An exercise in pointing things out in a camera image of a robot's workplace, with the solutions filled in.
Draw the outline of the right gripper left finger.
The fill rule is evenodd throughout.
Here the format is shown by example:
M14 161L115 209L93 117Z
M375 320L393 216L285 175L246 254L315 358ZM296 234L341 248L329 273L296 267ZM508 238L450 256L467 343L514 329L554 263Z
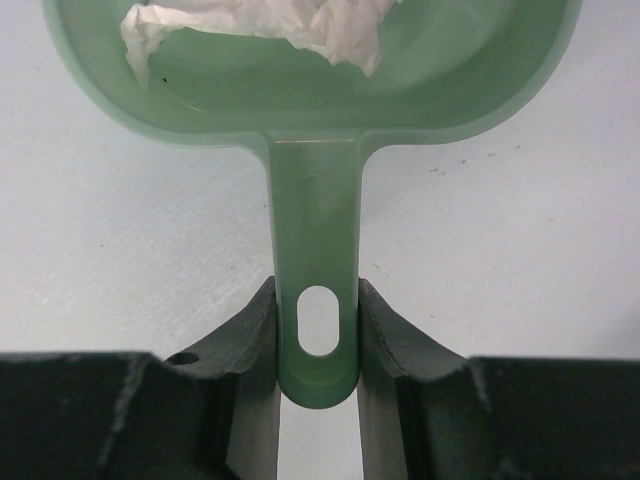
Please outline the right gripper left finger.
M1 357L5 479L273 479L275 283L209 335L145 352Z

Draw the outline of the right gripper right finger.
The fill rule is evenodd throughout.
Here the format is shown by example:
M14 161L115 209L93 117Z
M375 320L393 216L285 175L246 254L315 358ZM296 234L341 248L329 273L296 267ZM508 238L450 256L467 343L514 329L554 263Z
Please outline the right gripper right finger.
M472 357L359 284L368 479L635 479L634 360Z

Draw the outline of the green dustpan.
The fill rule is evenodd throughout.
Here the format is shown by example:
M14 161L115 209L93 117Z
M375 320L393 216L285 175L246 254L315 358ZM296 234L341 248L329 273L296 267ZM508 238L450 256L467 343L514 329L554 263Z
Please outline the green dustpan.
M364 165L391 145L486 132L523 108L564 55L578 1L405 1L380 28L372 76L282 40L172 33L141 88L125 59L127 1L46 1L53 43L107 115L176 145L240 147L263 164L283 392L335 406L360 372Z

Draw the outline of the white paper scrap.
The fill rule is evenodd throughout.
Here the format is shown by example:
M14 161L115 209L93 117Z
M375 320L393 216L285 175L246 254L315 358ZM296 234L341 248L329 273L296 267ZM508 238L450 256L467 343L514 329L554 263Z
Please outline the white paper scrap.
M283 39L331 65L349 63L370 77L382 60L379 26L395 1L148 1L134 4L120 24L126 60L141 88L149 57L172 32Z

